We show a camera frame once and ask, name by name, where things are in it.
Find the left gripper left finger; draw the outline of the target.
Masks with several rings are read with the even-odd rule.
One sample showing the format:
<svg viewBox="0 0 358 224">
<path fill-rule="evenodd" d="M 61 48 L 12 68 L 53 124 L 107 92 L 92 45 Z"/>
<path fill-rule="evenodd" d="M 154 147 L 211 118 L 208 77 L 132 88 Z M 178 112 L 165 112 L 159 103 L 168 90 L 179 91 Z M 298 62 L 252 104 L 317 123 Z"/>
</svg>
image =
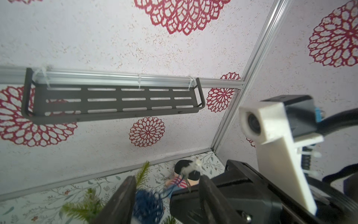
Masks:
<svg viewBox="0 0 358 224">
<path fill-rule="evenodd" d="M 128 176 L 91 224 L 130 224 L 136 195 L 136 178 Z"/>
</svg>

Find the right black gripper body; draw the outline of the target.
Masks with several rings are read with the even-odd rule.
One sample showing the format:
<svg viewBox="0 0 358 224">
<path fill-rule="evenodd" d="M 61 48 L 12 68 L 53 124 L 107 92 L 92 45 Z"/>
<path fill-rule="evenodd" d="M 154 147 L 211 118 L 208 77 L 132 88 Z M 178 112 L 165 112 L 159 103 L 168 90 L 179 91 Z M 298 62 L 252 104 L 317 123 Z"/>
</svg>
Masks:
<svg viewBox="0 0 358 224">
<path fill-rule="evenodd" d="M 210 178 L 241 217 L 240 224 L 355 224 L 358 205 L 330 185 L 307 176 L 317 212 L 303 206 L 240 161 L 227 161 L 224 173 Z M 174 192 L 170 214 L 184 224 L 204 224 L 199 184 Z"/>
</svg>

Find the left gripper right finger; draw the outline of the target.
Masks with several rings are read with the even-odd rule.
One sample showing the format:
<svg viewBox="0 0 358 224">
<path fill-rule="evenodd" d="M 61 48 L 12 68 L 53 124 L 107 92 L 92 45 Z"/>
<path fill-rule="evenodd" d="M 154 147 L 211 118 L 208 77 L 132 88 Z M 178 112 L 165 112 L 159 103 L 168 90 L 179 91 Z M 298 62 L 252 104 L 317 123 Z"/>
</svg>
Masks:
<svg viewBox="0 0 358 224">
<path fill-rule="evenodd" d="M 199 182 L 200 207 L 205 224 L 239 224 L 241 217 L 206 175 Z"/>
</svg>

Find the small green christmas tree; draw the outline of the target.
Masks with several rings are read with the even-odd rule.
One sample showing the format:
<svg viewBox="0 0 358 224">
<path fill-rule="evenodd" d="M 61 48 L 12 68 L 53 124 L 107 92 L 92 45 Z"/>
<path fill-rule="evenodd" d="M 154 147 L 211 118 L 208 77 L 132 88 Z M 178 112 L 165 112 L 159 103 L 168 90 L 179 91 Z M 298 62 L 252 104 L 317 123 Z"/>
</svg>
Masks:
<svg viewBox="0 0 358 224">
<path fill-rule="evenodd" d="M 146 161 L 135 174 L 137 191 L 142 189 L 142 186 L 148 178 L 149 172 L 150 162 Z M 61 212 L 70 218 L 78 219 L 89 224 L 100 213 L 104 206 L 105 203 L 97 196 L 96 190 L 89 188 L 84 194 L 83 201 L 79 203 L 66 203 L 62 206 Z M 176 224 L 178 221 L 176 218 L 168 216 L 162 218 L 161 223 Z"/>
</svg>

